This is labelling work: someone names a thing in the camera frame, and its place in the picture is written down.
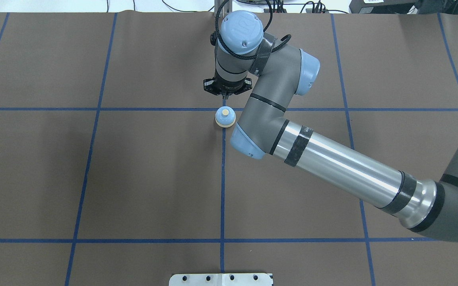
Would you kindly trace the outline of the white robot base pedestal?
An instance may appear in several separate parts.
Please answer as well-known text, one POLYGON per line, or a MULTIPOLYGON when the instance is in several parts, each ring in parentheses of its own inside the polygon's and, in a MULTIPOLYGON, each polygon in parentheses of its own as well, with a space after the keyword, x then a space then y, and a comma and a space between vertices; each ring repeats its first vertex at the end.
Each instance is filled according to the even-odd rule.
POLYGON ((169 286, 273 286, 274 279, 268 273, 200 273, 175 274, 169 286))

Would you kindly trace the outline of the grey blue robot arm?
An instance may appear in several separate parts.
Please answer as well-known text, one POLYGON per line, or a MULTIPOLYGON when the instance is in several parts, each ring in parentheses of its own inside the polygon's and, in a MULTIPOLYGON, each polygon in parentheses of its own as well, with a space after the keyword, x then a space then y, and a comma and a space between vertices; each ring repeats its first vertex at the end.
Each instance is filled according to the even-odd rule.
POLYGON ((215 74, 203 88, 224 99, 251 91, 235 123, 231 145, 242 154, 278 157, 392 215, 411 232, 458 242, 458 149, 439 181, 418 180, 313 129, 292 122, 285 112, 294 95, 311 89, 320 62, 304 50, 267 33, 256 14, 215 13, 210 42, 215 74))

